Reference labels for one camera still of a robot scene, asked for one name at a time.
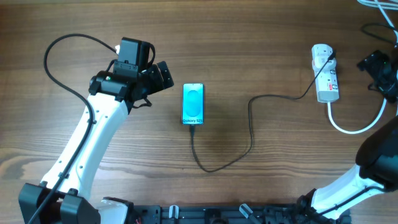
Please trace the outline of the blue Samsung Galaxy phone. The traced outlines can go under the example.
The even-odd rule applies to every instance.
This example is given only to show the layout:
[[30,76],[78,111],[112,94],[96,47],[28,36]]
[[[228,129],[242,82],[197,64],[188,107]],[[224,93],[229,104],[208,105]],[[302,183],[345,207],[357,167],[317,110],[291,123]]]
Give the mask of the blue Samsung Galaxy phone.
[[204,123],[204,89],[202,83],[183,84],[182,124],[198,125]]

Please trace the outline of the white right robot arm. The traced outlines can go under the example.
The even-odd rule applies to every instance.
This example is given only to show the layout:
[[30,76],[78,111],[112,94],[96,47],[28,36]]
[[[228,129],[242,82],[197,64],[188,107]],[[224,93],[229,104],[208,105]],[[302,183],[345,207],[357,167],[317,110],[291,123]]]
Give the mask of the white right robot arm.
[[[397,103],[397,56],[379,50],[358,63],[388,103]],[[369,197],[397,190],[397,118],[360,146],[355,165],[331,184],[301,197],[297,207],[304,223],[330,223]]]

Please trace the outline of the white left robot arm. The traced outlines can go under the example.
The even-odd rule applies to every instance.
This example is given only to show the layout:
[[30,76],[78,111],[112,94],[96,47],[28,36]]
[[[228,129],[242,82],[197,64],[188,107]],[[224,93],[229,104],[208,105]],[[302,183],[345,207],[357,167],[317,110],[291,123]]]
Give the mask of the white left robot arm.
[[19,206],[25,223],[142,223],[132,202],[105,197],[101,206],[89,203],[99,164],[115,132],[135,102],[152,103],[148,96],[174,85],[165,62],[155,63],[155,47],[145,41],[122,38],[106,70],[93,76],[89,95],[49,78],[85,104],[75,131],[57,162],[38,185],[25,184]]

